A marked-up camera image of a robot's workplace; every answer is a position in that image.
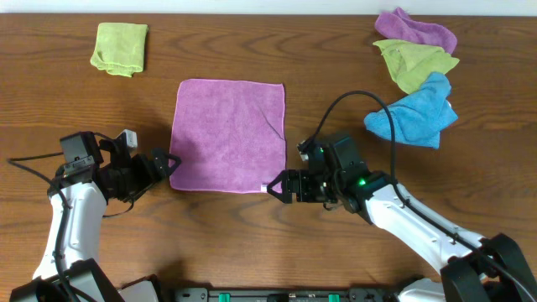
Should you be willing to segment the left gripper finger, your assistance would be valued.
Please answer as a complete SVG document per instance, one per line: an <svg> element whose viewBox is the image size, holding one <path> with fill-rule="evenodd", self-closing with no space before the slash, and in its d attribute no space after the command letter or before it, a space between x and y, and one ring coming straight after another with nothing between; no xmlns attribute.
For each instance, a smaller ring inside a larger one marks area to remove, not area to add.
<svg viewBox="0 0 537 302"><path fill-rule="evenodd" d="M158 168L178 168L181 164L181 158L179 156L170 154L162 148L154 148L151 154L154 164Z"/></svg>
<svg viewBox="0 0 537 302"><path fill-rule="evenodd" d="M180 166L180 159L160 159L159 177L161 180L168 179Z"/></svg>

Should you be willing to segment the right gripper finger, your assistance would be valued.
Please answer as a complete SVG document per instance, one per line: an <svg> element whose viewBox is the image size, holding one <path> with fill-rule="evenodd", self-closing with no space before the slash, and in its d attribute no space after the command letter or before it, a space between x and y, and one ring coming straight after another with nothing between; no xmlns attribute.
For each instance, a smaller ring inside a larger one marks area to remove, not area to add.
<svg viewBox="0 0 537 302"><path fill-rule="evenodd" d="M280 185L281 189L285 189L288 186L289 171L287 169L282 170L275 179L267 184L268 189L273 189L276 185Z"/></svg>
<svg viewBox="0 0 537 302"><path fill-rule="evenodd" d="M287 192L285 189L282 189L281 192L277 192L272 187L267 187L267 192L284 204L292 203L292 194Z"/></svg>

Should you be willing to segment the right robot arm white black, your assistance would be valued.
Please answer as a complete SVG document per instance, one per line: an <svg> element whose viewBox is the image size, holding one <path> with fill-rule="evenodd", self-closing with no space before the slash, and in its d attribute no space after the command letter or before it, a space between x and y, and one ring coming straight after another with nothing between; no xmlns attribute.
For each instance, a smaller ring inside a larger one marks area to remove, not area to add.
<svg viewBox="0 0 537 302"><path fill-rule="evenodd" d="M351 168L282 171L263 189L285 204L341 202L364 221L391 233L440 276L405 286L399 301L534 301L536 279L518 244L458 226L415 199L384 172Z"/></svg>

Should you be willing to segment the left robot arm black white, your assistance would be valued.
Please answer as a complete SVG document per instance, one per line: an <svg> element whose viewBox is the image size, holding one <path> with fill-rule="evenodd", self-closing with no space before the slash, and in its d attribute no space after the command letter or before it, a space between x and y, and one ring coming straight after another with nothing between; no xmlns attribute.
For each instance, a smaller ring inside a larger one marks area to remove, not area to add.
<svg viewBox="0 0 537 302"><path fill-rule="evenodd" d="M161 148L132 155L137 136L125 130L111 139L80 132L60 140L65 158L46 178L53 218L44 256L31 282L13 289L12 301L160 301L155 276L117 289L97 263L102 220L110 200L134 205L170 177L180 157Z"/></svg>

